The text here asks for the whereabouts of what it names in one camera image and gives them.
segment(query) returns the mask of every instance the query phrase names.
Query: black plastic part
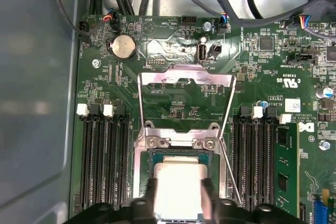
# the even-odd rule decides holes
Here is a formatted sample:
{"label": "black plastic part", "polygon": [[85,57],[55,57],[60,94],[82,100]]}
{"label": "black plastic part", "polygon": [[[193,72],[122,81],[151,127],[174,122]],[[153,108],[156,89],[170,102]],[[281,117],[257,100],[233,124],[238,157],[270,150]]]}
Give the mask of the black plastic part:
{"label": "black plastic part", "polygon": [[211,56],[218,56],[221,52],[222,52],[222,45],[220,44],[213,44],[210,48]]}
{"label": "black plastic part", "polygon": [[[88,32],[90,30],[90,25],[86,20],[79,21],[79,30]],[[80,41],[85,43],[90,43],[90,36],[79,35]]]}
{"label": "black plastic part", "polygon": [[317,56],[313,54],[292,54],[287,56],[287,64],[302,64],[302,63],[309,63],[316,65],[318,63]]}
{"label": "black plastic part", "polygon": [[267,107],[264,112],[265,118],[276,118],[278,116],[278,111],[274,107]]}
{"label": "black plastic part", "polygon": [[126,114],[126,106],[125,105],[117,105],[114,111],[115,115],[125,115]]}
{"label": "black plastic part", "polygon": [[90,114],[91,115],[99,115],[100,114],[99,104],[91,104],[90,105]]}
{"label": "black plastic part", "polygon": [[238,116],[240,118],[249,117],[250,116],[250,109],[249,109],[249,107],[240,106],[239,107]]}
{"label": "black plastic part", "polygon": [[327,47],[327,61],[336,61],[336,46]]}
{"label": "black plastic part", "polygon": [[197,17],[196,16],[182,16],[182,26],[196,26]]}
{"label": "black plastic part", "polygon": [[278,128],[278,143],[281,145],[287,145],[287,132],[288,130],[285,128]]}
{"label": "black plastic part", "polygon": [[306,205],[300,202],[300,220],[306,221]]}
{"label": "black plastic part", "polygon": [[281,173],[278,174],[278,186],[281,190],[287,191],[288,178]]}

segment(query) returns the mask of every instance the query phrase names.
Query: screw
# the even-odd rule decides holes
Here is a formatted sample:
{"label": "screw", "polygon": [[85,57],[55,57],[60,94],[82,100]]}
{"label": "screw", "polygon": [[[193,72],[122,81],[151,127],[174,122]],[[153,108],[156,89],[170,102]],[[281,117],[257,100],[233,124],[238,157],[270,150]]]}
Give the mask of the screw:
{"label": "screw", "polygon": [[158,147],[159,145],[159,141],[156,138],[150,138],[147,143],[152,148]]}
{"label": "screw", "polygon": [[205,147],[211,150],[215,147],[215,142],[213,140],[207,140],[205,141]]}
{"label": "screw", "polygon": [[326,150],[329,150],[330,149],[330,143],[325,141],[325,140],[322,140],[320,143],[319,143],[319,147],[321,150],[323,151],[326,151]]}
{"label": "screw", "polygon": [[268,206],[260,206],[259,209],[264,212],[271,212],[272,209],[270,209]]}
{"label": "screw", "polygon": [[210,22],[203,23],[203,30],[211,31],[211,29],[212,29],[212,24]]}
{"label": "screw", "polygon": [[92,61],[92,66],[93,66],[94,68],[99,68],[100,65],[101,65],[100,60],[98,60],[98,59],[94,59],[94,60]]}
{"label": "screw", "polygon": [[232,202],[231,202],[231,200],[229,200],[229,199],[223,199],[223,200],[222,200],[222,203],[223,203],[224,205],[226,205],[226,206],[231,206],[231,205],[232,205]]}

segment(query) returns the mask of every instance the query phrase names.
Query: green circuit board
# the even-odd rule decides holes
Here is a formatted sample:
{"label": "green circuit board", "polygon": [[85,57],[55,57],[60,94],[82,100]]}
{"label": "green circuit board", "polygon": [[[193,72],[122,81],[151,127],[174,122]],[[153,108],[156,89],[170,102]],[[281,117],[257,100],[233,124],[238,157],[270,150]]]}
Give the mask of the green circuit board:
{"label": "green circuit board", "polygon": [[[100,16],[88,16],[85,22],[92,27],[100,20]],[[203,29],[205,22],[211,24],[211,30]],[[268,129],[273,135],[263,139],[276,138],[272,146],[272,181],[263,178],[274,188],[270,189],[270,202],[298,217],[300,206],[305,206],[305,221],[314,223],[313,202],[321,197],[322,189],[336,192],[335,96],[328,99],[316,96],[317,90],[336,88],[336,46],[331,41],[310,36],[298,27],[281,28],[280,24],[272,24],[247,29],[229,24],[219,34],[217,23],[217,18],[120,16],[120,31],[113,31],[106,23],[89,41],[80,43],[76,104],[87,104],[89,109],[96,104],[100,110],[104,104],[121,109],[125,106],[125,113],[122,122],[111,124],[117,132],[116,139],[120,135],[123,139],[111,147],[112,157],[108,153],[109,144],[104,142],[109,135],[104,127],[113,121],[107,122],[98,116],[88,123],[85,117],[77,116],[70,216],[93,202],[118,205],[121,198],[123,203],[132,198],[133,144],[141,129],[138,74],[164,72],[178,64],[200,64],[211,74],[232,74],[237,78],[224,133],[233,169],[237,164],[234,139],[245,137],[235,136],[235,132],[245,132],[245,127],[251,127],[250,124],[242,125],[240,119],[236,121],[240,108],[248,108],[251,112],[258,101],[265,101],[269,108],[276,109],[278,117],[274,125],[267,124],[270,128],[257,126],[253,130],[266,132]],[[309,26],[326,34],[336,33],[334,24],[311,23]],[[134,58],[128,61],[118,60],[108,50],[107,43],[120,34],[131,36],[137,46]],[[199,61],[197,45],[203,37],[207,57]],[[313,61],[289,62],[288,57],[293,55],[309,55]],[[143,86],[141,92],[145,119],[154,127],[173,128],[177,132],[220,124],[230,95],[230,90],[223,86],[197,85],[189,79],[180,79],[176,84],[150,84]],[[279,124],[282,114],[291,114],[291,123]],[[283,128],[287,136],[285,144],[279,139]],[[96,146],[95,137],[99,135],[102,140]],[[325,142],[331,146],[328,150],[321,148]],[[90,152],[97,153],[97,157],[91,155],[86,161],[85,156],[90,156]],[[246,163],[244,157],[237,160]],[[89,176],[92,169],[95,175]],[[252,174],[247,179],[256,185],[257,175]],[[97,182],[93,181],[96,177],[99,177]],[[84,182],[90,187],[86,193],[82,191]],[[86,204],[82,202],[85,197],[82,194],[89,199]],[[234,198],[229,177],[227,197]]]}

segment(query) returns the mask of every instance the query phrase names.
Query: ram slot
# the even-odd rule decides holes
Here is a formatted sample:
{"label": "ram slot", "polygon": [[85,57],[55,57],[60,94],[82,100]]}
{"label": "ram slot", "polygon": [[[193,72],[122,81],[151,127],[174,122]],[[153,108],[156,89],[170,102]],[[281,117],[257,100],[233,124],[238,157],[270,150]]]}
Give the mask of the ram slot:
{"label": "ram slot", "polygon": [[253,202],[253,193],[254,193],[254,125],[248,123],[246,125],[246,148],[245,148],[245,185],[246,185],[246,192],[245,192],[245,202],[246,202],[246,210],[252,211],[254,208]]}
{"label": "ram slot", "polygon": [[128,167],[129,167],[129,129],[127,117],[120,119],[119,152],[119,179],[118,179],[118,205],[121,207],[128,198]]}
{"label": "ram slot", "polygon": [[268,134],[269,124],[264,125],[264,137],[260,141],[260,166],[261,166],[261,178],[260,178],[260,194],[261,194],[261,204],[268,203]]}
{"label": "ram slot", "polygon": [[113,188],[114,188],[114,165],[117,147],[117,119],[105,122],[106,133],[106,179],[105,179],[105,202],[113,204]]}
{"label": "ram slot", "polygon": [[80,182],[80,205],[82,209],[89,206],[89,182],[90,182],[90,160],[91,160],[91,130],[92,121],[83,119],[83,151],[82,170]]}
{"label": "ram slot", "polygon": [[274,172],[275,172],[275,143],[278,142],[277,134],[276,134],[276,125],[271,122],[269,125],[268,131],[268,202],[269,204],[273,204],[274,202]]}
{"label": "ram slot", "polygon": [[256,143],[256,205],[264,202],[264,188],[263,188],[263,172],[264,172],[264,163],[263,163],[263,151],[264,151],[264,124],[258,124],[258,139]]}

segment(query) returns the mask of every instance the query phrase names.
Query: black ram slot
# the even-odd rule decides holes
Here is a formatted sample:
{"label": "black ram slot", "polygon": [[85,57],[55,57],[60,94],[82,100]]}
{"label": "black ram slot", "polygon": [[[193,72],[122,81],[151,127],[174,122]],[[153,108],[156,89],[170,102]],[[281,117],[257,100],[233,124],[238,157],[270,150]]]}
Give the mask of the black ram slot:
{"label": "black ram slot", "polygon": [[106,148],[106,183],[105,183],[105,202],[113,204],[113,188],[114,188],[114,165],[117,144],[117,119],[107,121],[107,148]]}
{"label": "black ram slot", "polygon": [[83,151],[82,151],[82,170],[80,180],[80,206],[85,209],[89,204],[89,160],[90,160],[90,142],[91,142],[92,122],[83,118]]}
{"label": "black ram slot", "polygon": [[119,137],[119,176],[118,176],[118,205],[121,207],[127,199],[128,185],[128,151],[129,151],[129,129],[128,118],[120,118],[120,135]]}

